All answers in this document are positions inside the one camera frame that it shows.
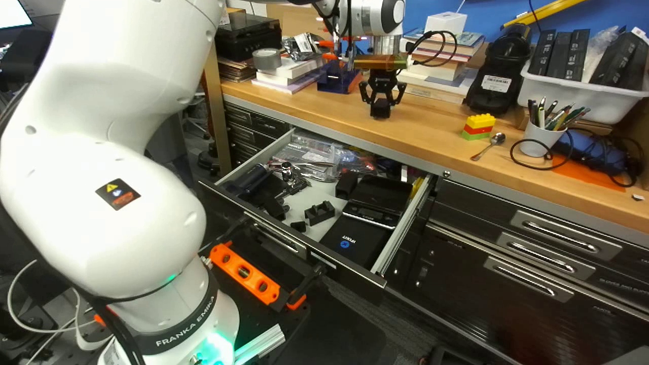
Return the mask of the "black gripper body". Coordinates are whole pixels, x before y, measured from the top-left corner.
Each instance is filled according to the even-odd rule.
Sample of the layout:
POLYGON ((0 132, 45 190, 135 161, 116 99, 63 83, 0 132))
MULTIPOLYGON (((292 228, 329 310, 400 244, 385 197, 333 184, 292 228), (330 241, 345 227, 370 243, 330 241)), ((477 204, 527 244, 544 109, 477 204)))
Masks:
POLYGON ((393 69, 372 69, 366 83, 375 91, 375 99, 385 97, 390 101, 390 89, 398 83, 393 69))

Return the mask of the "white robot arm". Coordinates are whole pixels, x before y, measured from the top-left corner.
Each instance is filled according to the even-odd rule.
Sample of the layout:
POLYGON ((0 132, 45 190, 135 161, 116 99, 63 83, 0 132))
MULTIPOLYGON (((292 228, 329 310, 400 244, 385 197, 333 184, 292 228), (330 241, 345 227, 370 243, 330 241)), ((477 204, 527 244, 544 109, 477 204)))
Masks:
POLYGON ((192 99, 219 0, 65 0, 1 132, 1 204, 111 332, 99 365, 234 365, 205 209, 144 149, 192 99))

